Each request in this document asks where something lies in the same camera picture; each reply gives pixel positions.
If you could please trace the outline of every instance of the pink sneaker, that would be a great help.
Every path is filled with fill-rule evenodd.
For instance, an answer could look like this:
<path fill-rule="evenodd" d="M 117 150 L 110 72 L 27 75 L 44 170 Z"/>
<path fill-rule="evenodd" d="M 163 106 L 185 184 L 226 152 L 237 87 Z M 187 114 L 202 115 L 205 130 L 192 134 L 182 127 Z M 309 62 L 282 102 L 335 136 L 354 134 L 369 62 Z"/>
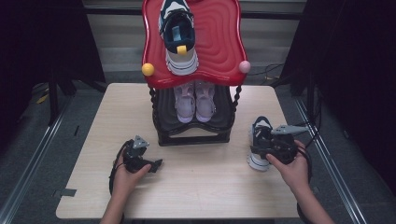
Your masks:
<path fill-rule="evenodd" d="M 193 81 L 174 87 L 174 93 L 178 120 L 182 123 L 190 122 L 195 113 Z"/>
<path fill-rule="evenodd" d="M 201 122 L 208 122 L 216 112 L 216 106 L 213 103 L 215 95 L 215 84 L 207 81 L 195 81 L 196 95 L 196 118 Z"/>

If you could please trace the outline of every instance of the red tray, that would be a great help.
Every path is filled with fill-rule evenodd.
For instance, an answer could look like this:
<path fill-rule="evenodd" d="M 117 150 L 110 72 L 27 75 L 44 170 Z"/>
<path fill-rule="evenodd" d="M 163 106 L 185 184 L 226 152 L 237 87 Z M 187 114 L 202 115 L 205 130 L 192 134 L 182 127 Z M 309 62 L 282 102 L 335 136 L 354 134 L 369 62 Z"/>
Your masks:
<path fill-rule="evenodd" d="M 165 64 L 165 46 L 158 29 L 158 18 L 163 0 L 145 0 L 143 19 L 146 43 L 142 64 L 153 64 L 155 71 L 145 77 L 155 89 L 167 89 L 191 80 L 203 79 L 218 85 L 238 86 L 246 74 L 239 64 L 247 60 L 241 36 L 240 6 L 238 0 L 187 0 L 194 14 L 195 50 L 198 69 L 187 76 L 173 75 Z"/>

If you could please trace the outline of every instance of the yellow ball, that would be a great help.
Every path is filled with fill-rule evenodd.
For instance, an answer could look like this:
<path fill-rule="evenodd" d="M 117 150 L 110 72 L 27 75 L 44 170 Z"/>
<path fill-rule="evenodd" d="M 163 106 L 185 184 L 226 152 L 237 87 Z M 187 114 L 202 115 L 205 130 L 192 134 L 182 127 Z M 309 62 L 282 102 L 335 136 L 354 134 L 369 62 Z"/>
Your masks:
<path fill-rule="evenodd" d="M 154 74 L 154 66 L 151 63 L 145 63 L 142 66 L 142 73 L 146 77 L 150 77 Z"/>

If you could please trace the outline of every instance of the light wood tabletop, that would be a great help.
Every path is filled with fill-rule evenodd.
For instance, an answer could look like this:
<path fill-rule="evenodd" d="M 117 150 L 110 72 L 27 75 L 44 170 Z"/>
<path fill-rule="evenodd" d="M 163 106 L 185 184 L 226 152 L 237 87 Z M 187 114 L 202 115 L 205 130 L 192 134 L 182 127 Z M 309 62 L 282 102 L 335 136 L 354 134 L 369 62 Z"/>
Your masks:
<path fill-rule="evenodd" d="M 234 96 L 235 88 L 231 87 Z M 136 187 L 127 218 L 298 217 L 296 201 L 275 167 L 255 171 L 247 163 L 248 129 L 258 116 L 286 124 L 274 89 L 243 86 L 230 142 L 160 147 L 146 84 L 110 84 L 63 196 L 59 218 L 101 218 L 110 199 L 108 177 L 122 144 L 137 134 L 149 142 L 144 159 L 163 159 Z M 198 129 L 182 135 L 207 133 Z"/>

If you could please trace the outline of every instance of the human hand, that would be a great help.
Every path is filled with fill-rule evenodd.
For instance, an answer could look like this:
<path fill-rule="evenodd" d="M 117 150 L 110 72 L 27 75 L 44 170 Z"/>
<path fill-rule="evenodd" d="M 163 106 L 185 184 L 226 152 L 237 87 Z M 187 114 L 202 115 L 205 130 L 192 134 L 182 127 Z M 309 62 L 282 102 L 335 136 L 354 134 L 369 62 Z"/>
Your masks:
<path fill-rule="evenodd" d="M 120 157 L 117 161 L 117 172 L 114 177 L 113 183 L 113 192 L 112 194 L 122 195 L 124 197 L 128 197 L 134 188 L 136 187 L 139 180 L 149 172 L 151 168 L 150 164 L 145 165 L 140 170 L 131 173 L 129 172 L 123 163 L 123 150 L 120 154 Z"/>
<path fill-rule="evenodd" d="M 305 152 L 305 145 L 298 140 L 294 140 L 297 147 Z M 271 154 L 267 154 L 267 160 L 271 162 L 282 175 L 283 180 L 291 190 L 309 187 L 308 183 L 308 163 L 306 158 L 298 152 L 293 162 L 285 165 Z"/>

